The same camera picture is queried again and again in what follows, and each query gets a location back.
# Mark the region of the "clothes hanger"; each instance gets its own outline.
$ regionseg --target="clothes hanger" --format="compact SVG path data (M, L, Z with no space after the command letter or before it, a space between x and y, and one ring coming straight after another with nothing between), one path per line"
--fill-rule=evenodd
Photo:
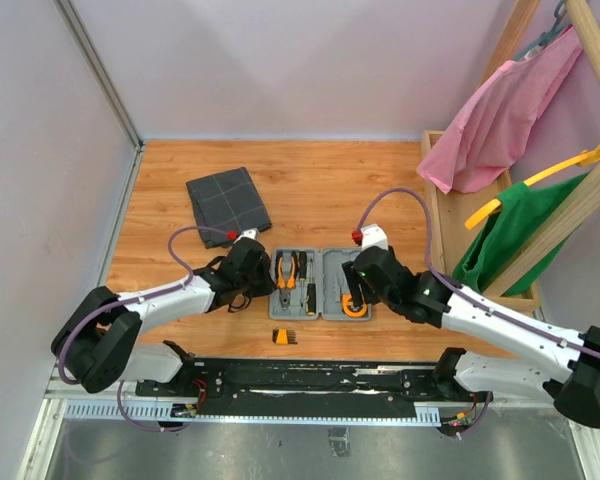
M527 178L524 181L524 184L528 187L533 185L534 183L538 183L540 180L544 180L545 178L553 175L554 173L558 173L565 168L569 168L573 165L578 165L580 167L584 167L586 165L591 165L592 163L596 163L600 160L600 144L594 150L585 150L580 155L576 155L575 157L569 158L563 162L560 162L552 167L546 168L542 170L540 173L536 173L532 177ZM482 220L487 218L489 215L494 213L498 213L502 210L502 203L497 198L494 198L489 203L480 207L473 215L471 215L466 222L464 222L464 226L467 230L471 230L476 225L478 225Z
M553 16L555 17L555 22L553 22L553 26L548 32L542 32L542 34L536 38L529 45L520 50L514 57L514 61L519 61L524 58L524 56L529 53L533 48L537 46L546 47L550 43L552 43L556 38L558 38L565 28L571 25L571 22L563 22L565 15L567 14L567 9L564 7L565 0L560 0L558 5L556 5L555 10L553 11Z

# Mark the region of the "black folded fabric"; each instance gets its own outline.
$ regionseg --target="black folded fabric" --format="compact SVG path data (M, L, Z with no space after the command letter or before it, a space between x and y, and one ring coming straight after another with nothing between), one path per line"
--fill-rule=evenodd
M187 190L199 226L238 233L250 228L261 232L271 228L267 209L245 167L191 180ZM212 232L200 231L200 238L207 248L231 243Z

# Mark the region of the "tool kit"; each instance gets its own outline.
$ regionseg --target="tool kit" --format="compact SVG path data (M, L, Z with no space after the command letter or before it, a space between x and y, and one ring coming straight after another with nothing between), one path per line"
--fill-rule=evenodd
M281 247L271 255L276 290L269 296L274 320L361 322L371 318L371 305L354 305L342 265L352 262L357 248Z

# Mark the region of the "gray floor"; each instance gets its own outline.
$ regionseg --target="gray floor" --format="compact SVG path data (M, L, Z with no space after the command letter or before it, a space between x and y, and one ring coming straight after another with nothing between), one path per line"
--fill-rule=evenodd
M47 480L86 479L583 479L565 420L553 412L491 410L461 442L433 428L350 428L350 456L334 456L326 426L194 424L178 434L122 421L70 421Z

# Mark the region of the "wood surface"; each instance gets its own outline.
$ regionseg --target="wood surface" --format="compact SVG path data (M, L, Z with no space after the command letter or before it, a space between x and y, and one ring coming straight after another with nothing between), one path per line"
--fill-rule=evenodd
M179 227L193 223L185 182L246 166L267 206L273 228L261 242L276 246L353 246L351 231L368 203L398 185L421 193L415 169L418 143L365 142L190 142L153 141L147 146L122 226L108 285L133 291L181 278L166 243ZM373 211L398 258L414 271L424 264L425 222L417 202L393 194ZM194 266L224 252L207 250L195 233L175 242ZM154 329L141 341L165 339L197 355L224 357L338 358L436 361L446 347L487 355L501 350L463 334L416 325L374 307L368 322L271 320L267 298L254 299L245 311L225 309L182 318ZM277 346L274 327L296 330L298 345Z
M487 68L482 74L480 85L487 81L493 75L500 65L507 60L511 60L518 50L518 46L524 37L531 19L540 5L540 0L517 0L509 15L509 20L500 35Z
M425 130L420 143L422 158L431 151L443 133ZM464 226L465 220L485 203L495 198L498 193L509 188L511 176L507 170L482 190L473 193L460 193L452 190L446 195L428 180L424 182L425 198L431 209L434 230L431 258L435 267L451 274L486 222L485 219L473 229L467 230ZM520 295L511 297L491 295L489 298L527 315L540 306L535 283L527 292Z
M600 27L585 0L567 0L567 11L600 83ZM501 295L600 206L600 162L527 240L487 288Z

